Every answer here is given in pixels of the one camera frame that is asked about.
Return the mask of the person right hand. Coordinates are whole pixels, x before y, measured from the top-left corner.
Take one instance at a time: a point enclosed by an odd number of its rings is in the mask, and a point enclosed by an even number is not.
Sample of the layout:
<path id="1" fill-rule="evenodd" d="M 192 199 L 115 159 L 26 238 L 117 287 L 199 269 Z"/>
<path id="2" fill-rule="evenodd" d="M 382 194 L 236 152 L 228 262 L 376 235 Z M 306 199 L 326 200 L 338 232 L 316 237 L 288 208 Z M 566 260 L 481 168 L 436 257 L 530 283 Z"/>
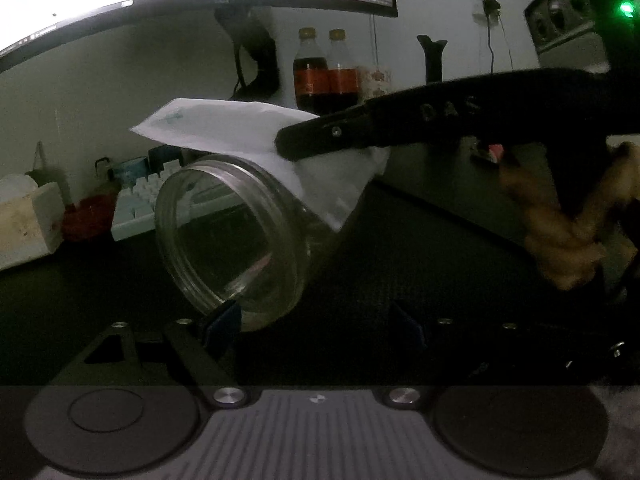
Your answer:
<path id="1" fill-rule="evenodd" d="M 614 162 L 576 219 L 560 211 L 555 192 L 524 168 L 502 167 L 499 184 L 524 202 L 524 245 L 542 275 L 558 289 L 570 290 L 592 280 L 598 266 L 625 270 L 639 255 L 639 245 L 622 233 L 603 242 L 597 235 L 605 216 L 616 206 L 639 197 L 639 147 L 625 142 L 613 150 Z"/>

